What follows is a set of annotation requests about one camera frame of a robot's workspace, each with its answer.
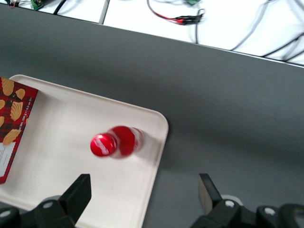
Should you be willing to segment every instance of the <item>gray table surface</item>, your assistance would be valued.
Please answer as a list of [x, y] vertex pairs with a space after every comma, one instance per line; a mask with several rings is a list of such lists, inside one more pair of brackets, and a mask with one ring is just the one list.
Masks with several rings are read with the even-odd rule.
[[304, 69], [0, 5], [0, 75], [150, 108], [170, 131], [144, 228], [189, 227], [199, 173], [221, 194], [304, 204]]

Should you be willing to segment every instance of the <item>snack box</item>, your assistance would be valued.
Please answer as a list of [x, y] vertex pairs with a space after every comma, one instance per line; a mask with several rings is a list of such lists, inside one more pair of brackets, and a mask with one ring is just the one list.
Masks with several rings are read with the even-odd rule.
[[0, 77], [0, 183], [8, 177], [38, 90]]

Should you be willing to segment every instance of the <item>green circuit board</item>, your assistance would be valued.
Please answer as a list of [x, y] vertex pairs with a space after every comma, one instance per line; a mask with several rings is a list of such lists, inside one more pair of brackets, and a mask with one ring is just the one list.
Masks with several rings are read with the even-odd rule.
[[198, 3], [200, 0], [186, 0], [190, 5], [195, 5]]

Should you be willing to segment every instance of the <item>connector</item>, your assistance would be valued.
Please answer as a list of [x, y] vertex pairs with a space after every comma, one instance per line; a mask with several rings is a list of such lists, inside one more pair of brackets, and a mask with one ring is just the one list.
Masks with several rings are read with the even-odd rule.
[[43, 7], [43, 2], [41, 0], [30, 0], [30, 2], [32, 3], [34, 11]]
[[188, 2], [190, 5], [195, 5], [196, 3], [198, 3], [200, 0], [186, 0], [186, 2]]
[[199, 23], [203, 15], [204, 14], [199, 14], [197, 16], [180, 16], [174, 19], [178, 24], [181, 25], [193, 25]]

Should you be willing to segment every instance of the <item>plastic bottle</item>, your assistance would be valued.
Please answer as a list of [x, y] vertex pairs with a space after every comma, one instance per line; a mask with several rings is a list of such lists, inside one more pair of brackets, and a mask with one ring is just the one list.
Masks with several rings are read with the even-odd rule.
[[99, 157], [126, 157], [139, 151], [143, 146], [143, 132], [127, 126], [113, 127], [97, 134], [91, 141], [91, 151]]

